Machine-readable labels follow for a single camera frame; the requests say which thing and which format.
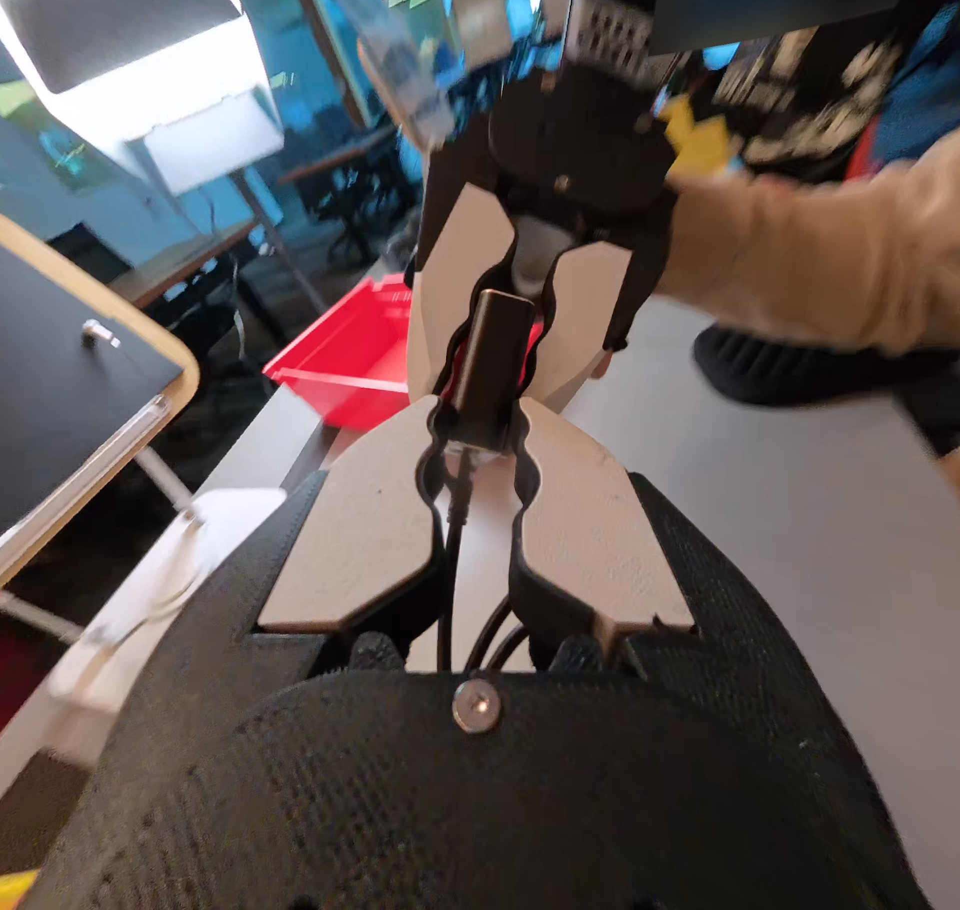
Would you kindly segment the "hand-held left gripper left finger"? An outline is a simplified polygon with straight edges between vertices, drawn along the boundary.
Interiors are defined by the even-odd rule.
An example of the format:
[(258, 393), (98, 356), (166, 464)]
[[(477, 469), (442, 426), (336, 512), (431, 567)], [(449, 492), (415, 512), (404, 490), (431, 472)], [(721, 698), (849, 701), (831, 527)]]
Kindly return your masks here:
[(449, 587), (436, 498), (445, 481), (427, 395), (359, 438), (326, 471), (257, 619), (267, 633), (409, 648), (440, 618)]

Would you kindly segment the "wooden office desk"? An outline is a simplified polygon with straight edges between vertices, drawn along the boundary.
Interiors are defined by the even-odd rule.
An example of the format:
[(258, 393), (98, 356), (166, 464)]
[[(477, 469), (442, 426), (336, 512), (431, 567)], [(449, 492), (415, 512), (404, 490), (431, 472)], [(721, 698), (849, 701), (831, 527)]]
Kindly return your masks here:
[(377, 127), (358, 139), (344, 144), (338, 149), (322, 156), (318, 160), (302, 164), (283, 173), (276, 180), (277, 185), (288, 185), (305, 180), (318, 174), (329, 173), (366, 157), (370, 152), (396, 138), (398, 132), (393, 125)]
[(260, 227), (255, 219), (238, 221), (218, 232), (173, 244), (126, 271), (106, 286), (133, 306), (144, 309), (176, 285), (191, 279), (224, 251)]

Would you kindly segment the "standing sign board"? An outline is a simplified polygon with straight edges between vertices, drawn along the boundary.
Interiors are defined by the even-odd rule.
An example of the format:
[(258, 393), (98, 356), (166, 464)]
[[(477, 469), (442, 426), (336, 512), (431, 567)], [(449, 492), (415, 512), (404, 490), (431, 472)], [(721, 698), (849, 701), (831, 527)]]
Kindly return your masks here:
[(402, 135), (422, 155), (440, 149), (456, 121), (404, 19), (384, 0), (335, 0), (358, 37), (367, 76)]

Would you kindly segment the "red plastic bin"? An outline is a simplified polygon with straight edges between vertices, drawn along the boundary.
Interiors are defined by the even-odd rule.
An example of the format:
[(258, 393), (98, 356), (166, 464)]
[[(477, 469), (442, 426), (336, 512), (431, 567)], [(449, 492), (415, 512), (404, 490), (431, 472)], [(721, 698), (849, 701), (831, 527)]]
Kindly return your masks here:
[[(496, 271), (491, 281), (483, 283), (479, 294), (491, 288), (519, 296), (510, 292), (509, 277), (506, 270)], [(410, 404), (406, 340), (412, 288), (402, 275), (388, 276), (380, 282), (363, 280), (279, 354), (267, 366), (266, 375), (289, 385), (326, 424), (361, 431), (374, 429)], [(445, 407), (450, 407), (477, 302), (469, 327), (458, 341), (449, 379), (435, 394)], [(531, 302), (537, 317), (536, 303)], [(534, 320), (514, 403), (523, 396), (532, 377), (534, 346), (543, 330), (544, 324)]]

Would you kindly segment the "black board wooden rim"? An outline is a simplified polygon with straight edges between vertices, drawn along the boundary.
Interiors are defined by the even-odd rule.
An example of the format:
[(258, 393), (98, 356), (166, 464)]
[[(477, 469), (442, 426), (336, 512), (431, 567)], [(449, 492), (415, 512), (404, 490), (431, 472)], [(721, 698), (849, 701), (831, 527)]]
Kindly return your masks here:
[(182, 341), (1, 218), (1, 584), (196, 394)]

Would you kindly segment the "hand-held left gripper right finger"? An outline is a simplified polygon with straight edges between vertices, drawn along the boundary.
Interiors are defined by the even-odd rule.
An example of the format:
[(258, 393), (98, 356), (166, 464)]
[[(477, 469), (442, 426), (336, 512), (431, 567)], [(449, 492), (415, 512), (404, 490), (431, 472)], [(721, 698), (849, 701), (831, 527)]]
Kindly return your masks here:
[(553, 648), (588, 636), (603, 656), (635, 633), (695, 627), (629, 472), (594, 437), (543, 404), (513, 410), (510, 606)]

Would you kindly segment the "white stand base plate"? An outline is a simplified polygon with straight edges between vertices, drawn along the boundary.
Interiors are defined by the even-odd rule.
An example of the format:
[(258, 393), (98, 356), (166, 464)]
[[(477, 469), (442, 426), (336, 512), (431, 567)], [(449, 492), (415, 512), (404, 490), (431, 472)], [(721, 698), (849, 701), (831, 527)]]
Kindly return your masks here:
[(142, 448), (135, 461), (174, 506), (174, 520), (43, 685), (59, 704), (112, 717), (186, 603), (287, 497), (279, 487), (194, 495), (152, 447)]

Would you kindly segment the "grey light stand pole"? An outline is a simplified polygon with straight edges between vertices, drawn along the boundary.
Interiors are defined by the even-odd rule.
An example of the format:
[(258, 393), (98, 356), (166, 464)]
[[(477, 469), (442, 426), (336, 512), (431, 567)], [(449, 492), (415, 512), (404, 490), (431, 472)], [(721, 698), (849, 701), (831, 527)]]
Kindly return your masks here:
[(306, 273), (298, 264), (294, 254), (288, 248), (284, 237), (282, 236), (276, 223), (271, 219), (266, 208), (264, 208), (260, 198), (252, 188), (246, 170), (237, 168), (228, 173), (228, 178), (249, 206), (258, 224), (262, 227), (266, 239), (269, 242), (274, 254), (278, 256), (283, 266), (294, 278), (300, 291), (306, 296), (317, 315), (321, 315), (324, 304), (320, 294), (308, 279)]

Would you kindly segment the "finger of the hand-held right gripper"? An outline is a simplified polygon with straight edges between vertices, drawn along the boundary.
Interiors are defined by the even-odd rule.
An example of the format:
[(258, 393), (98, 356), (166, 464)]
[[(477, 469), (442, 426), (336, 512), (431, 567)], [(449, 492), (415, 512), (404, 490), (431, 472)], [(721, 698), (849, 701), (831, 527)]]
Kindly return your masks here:
[(496, 271), (510, 269), (517, 240), (498, 197), (465, 183), (423, 269), (414, 274), (406, 340), (410, 403), (437, 395), (447, 384), (482, 285)]
[(525, 396), (563, 411), (606, 356), (604, 344), (632, 254), (606, 242), (561, 254), (548, 279), (543, 331)]

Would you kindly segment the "white softbox light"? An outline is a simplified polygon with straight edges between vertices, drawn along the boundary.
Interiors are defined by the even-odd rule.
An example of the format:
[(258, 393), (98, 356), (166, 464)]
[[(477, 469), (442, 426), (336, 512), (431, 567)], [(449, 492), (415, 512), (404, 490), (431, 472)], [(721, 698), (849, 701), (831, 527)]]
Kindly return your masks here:
[(241, 0), (1, 0), (2, 45), (47, 112), (178, 196), (281, 150)]

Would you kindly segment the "dark grey ethernet adapter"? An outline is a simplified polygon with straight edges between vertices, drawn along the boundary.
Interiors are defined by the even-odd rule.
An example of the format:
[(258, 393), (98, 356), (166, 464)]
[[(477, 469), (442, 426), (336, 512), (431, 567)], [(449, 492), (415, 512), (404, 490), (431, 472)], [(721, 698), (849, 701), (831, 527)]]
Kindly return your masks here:
[(491, 288), (479, 294), (449, 402), (453, 451), (505, 447), (535, 319), (525, 298)]

